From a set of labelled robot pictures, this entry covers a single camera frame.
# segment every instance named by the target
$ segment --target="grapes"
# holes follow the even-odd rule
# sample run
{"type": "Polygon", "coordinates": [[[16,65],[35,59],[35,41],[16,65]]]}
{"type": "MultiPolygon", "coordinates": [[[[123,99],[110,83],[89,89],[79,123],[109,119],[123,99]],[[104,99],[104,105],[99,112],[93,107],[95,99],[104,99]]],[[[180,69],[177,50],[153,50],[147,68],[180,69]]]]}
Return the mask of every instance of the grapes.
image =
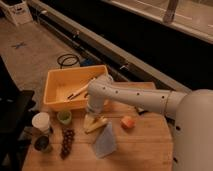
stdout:
{"type": "Polygon", "coordinates": [[[61,148],[61,158],[65,159],[71,151],[72,148],[72,141],[74,140],[74,135],[75,132],[73,129],[69,128],[63,128],[62,129],[62,135],[63,135],[63,140],[62,140],[62,148],[61,148]]]}

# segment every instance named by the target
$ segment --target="wooden table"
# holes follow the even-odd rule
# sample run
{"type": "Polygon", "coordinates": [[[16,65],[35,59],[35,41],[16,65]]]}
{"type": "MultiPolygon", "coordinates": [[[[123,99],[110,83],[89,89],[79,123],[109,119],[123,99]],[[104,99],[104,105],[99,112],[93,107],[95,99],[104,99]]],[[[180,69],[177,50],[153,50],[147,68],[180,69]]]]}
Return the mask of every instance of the wooden table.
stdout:
{"type": "MultiPolygon", "coordinates": [[[[154,88],[153,83],[126,83],[142,88],[154,88]]],[[[85,110],[73,110],[75,140],[68,158],[60,158],[62,133],[56,116],[51,115],[54,134],[51,135],[53,151],[43,154],[31,145],[23,171],[171,171],[173,143],[165,118],[159,114],[146,113],[139,116],[134,107],[109,101],[102,114],[113,124],[117,151],[98,159],[91,145],[100,132],[85,134],[83,118],[85,110]],[[135,118],[136,126],[125,131],[120,126],[123,115],[135,118]]]]}

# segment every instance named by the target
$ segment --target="gray floor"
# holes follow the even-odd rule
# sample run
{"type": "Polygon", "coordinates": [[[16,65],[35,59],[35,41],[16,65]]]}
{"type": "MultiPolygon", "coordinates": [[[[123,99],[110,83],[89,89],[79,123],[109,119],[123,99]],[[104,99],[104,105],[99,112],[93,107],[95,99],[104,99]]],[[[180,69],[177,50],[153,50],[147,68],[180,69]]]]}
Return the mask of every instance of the gray floor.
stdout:
{"type": "Polygon", "coordinates": [[[48,70],[58,69],[57,57],[65,53],[77,54],[36,22],[15,27],[0,18],[0,54],[18,87],[35,90],[35,108],[41,108],[48,70]]]}

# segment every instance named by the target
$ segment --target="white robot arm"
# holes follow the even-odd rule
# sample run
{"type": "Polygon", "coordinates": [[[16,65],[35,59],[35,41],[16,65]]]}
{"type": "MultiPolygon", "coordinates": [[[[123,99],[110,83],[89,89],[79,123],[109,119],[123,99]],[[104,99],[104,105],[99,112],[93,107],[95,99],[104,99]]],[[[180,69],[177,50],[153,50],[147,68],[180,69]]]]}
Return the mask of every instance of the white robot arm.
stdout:
{"type": "Polygon", "coordinates": [[[213,170],[213,91],[186,94],[169,90],[146,90],[113,85],[102,75],[89,83],[87,110],[97,115],[105,99],[112,99],[175,120],[173,171],[213,170]]]}

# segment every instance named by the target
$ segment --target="yellow tray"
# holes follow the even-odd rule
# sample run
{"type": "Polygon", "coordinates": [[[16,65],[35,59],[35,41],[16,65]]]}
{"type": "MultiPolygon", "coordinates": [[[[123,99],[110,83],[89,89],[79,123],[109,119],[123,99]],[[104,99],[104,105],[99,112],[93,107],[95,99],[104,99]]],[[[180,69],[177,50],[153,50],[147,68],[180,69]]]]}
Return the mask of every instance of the yellow tray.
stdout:
{"type": "Polygon", "coordinates": [[[85,108],[86,91],[72,100],[67,97],[101,74],[108,74],[105,65],[50,70],[45,85],[44,105],[54,111],[85,108]]]}

